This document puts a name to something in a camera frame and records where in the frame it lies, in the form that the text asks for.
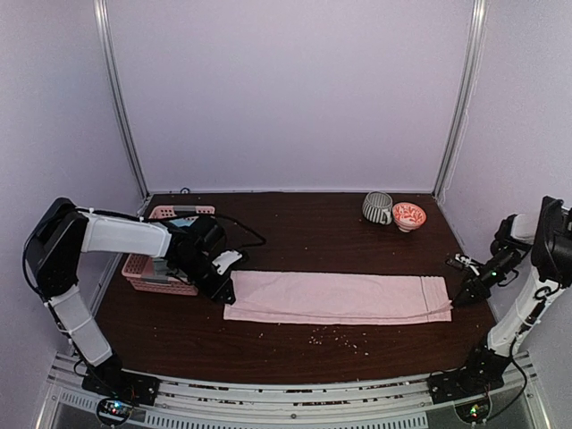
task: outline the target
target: white wall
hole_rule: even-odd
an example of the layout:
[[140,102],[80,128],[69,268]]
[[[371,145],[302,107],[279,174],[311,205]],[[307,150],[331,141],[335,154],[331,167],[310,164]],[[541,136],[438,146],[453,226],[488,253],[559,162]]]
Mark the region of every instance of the white wall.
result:
[[[467,132],[444,209],[464,248],[486,259],[501,219],[538,212],[544,195],[572,206],[572,3],[491,2]],[[495,288],[503,315],[522,282]],[[528,341],[558,428],[572,400],[572,293]]]
[[[54,198],[133,212],[138,192],[114,118],[91,0],[0,4],[0,427],[30,427],[63,346],[21,275],[21,248]],[[109,256],[86,256],[91,299]]]
[[110,2],[149,188],[433,190],[472,4]]

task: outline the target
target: orange bowl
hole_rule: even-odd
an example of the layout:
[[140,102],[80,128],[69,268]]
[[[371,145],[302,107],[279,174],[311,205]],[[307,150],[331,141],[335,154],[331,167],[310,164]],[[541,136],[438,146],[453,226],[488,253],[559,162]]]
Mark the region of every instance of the orange bowl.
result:
[[412,203],[398,203],[393,206],[393,220],[400,231],[410,232],[421,227],[427,220],[427,214],[420,206]]

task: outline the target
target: wooden table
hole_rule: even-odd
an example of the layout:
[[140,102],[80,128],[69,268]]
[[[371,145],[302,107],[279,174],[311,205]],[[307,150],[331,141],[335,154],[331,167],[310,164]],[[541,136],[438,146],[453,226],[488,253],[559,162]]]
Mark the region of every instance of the wooden table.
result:
[[[268,243],[249,250],[244,269],[440,275],[452,298],[462,275],[444,261],[459,246],[432,197],[393,195],[394,202],[414,202],[427,212],[426,224],[409,234],[395,224],[363,219],[363,198],[332,193],[177,194],[156,195],[150,207],[213,205],[254,227]],[[230,244],[252,240],[236,225],[223,225]],[[224,321],[223,308],[208,299],[137,292],[119,271],[97,322],[125,367],[169,376],[230,383],[332,383],[428,373],[462,365],[471,346],[494,324],[486,302],[454,310],[452,323],[323,327]]]

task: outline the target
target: laundry basket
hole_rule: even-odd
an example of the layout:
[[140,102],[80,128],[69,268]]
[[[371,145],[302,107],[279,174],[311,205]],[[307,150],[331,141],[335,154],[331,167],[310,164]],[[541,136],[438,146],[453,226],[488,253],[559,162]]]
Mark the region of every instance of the laundry basket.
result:
[[[212,215],[215,213],[215,208],[213,206],[157,206],[149,217],[162,219],[191,212],[200,215]],[[171,293],[173,295],[194,296],[198,294],[195,286],[181,282],[174,277],[156,275],[152,257],[129,255],[123,265],[122,274],[136,290]]]

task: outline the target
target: folded pink cloth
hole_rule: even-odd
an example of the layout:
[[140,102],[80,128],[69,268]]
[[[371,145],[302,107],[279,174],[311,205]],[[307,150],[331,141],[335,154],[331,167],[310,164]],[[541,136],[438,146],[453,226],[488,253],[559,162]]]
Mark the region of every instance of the folded pink cloth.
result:
[[232,273],[226,320],[282,324],[450,322],[442,277],[335,273]]

